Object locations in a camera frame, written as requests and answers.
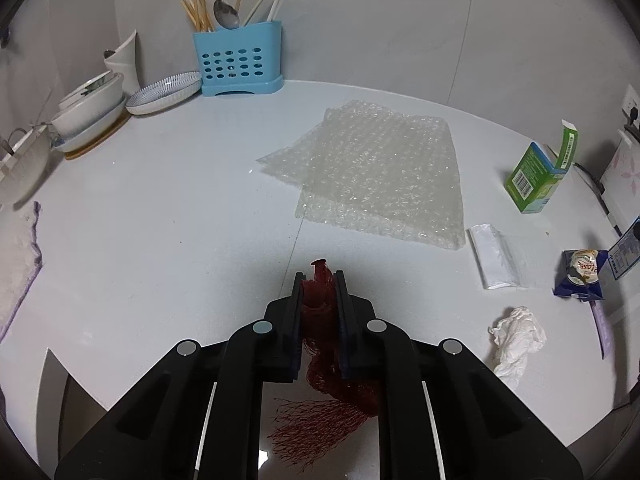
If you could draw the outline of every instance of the towel with purple trim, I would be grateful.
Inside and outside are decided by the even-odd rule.
[[[36,238],[40,204],[0,214],[0,342],[42,268]]]

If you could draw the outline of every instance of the white table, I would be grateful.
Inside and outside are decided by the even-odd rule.
[[[548,342],[530,357],[520,398],[564,444],[610,410],[612,358],[600,358],[589,307],[552,296],[553,269],[549,290],[486,291],[468,244],[447,251],[294,217],[299,190],[262,174],[255,159],[290,145],[327,107],[351,99],[448,121],[465,227],[490,222],[507,233],[546,237],[553,256],[616,240],[573,171],[542,213],[521,215],[502,182],[530,139],[443,105],[287,82],[272,95],[198,97],[133,118],[93,152],[61,164],[35,196],[44,268],[0,345],[0,384],[9,423],[46,470],[55,466],[51,432],[36,438],[36,427],[57,423],[64,377],[56,366],[47,373],[36,423],[47,350],[108,409],[176,342],[194,338],[204,346],[229,338],[286,296],[295,272],[310,274],[309,263],[321,257],[345,271],[350,293],[371,300],[379,317],[432,344],[458,338],[481,359],[492,352],[487,327],[508,307],[528,306]],[[282,395],[300,396],[304,385],[298,387]],[[273,391],[265,389],[266,402]],[[309,477],[337,471],[375,478],[376,432],[370,421]],[[264,478],[277,478],[277,469]]]

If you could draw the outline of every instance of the electrical outlet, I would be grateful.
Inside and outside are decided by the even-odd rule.
[[[640,111],[640,98],[638,97],[638,93],[634,90],[634,88],[629,85],[626,87],[625,100],[622,101],[622,111],[625,113],[627,117],[631,113],[631,108],[637,108]],[[640,117],[636,119],[634,122],[635,126],[640,126]]]

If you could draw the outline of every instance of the frayed red mesh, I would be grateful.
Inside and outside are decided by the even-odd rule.
[[[333,399],[283,400],[270,434],[273,452],[304,470],[340,444],[369,417],[378,414],[374,381],[345,381],[338,366],[338,307],[334,276],[326,260],[312,263],[314,278],[302,282],[304,305],[300,317],[303,344],[311,354],[306,380]]]

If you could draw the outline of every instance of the barcode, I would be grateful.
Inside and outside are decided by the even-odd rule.
[[[523,200],[526,200],[527,196],[529,196],[533,191],[533,186],[529,182],[529,179],[524,176],[522,170],[518,170],[518,173],[516,173],[516,176],[513,178],[512,182]]]
[[[566,144],[566,150],[564,151],[564,158],[562,159],[562,164],[560,164],[560,169],[565,170],[567,165],[569,164],[569,159],[571,158],[571,152],[574,148],[575,135],[569,134],[569,141]]]

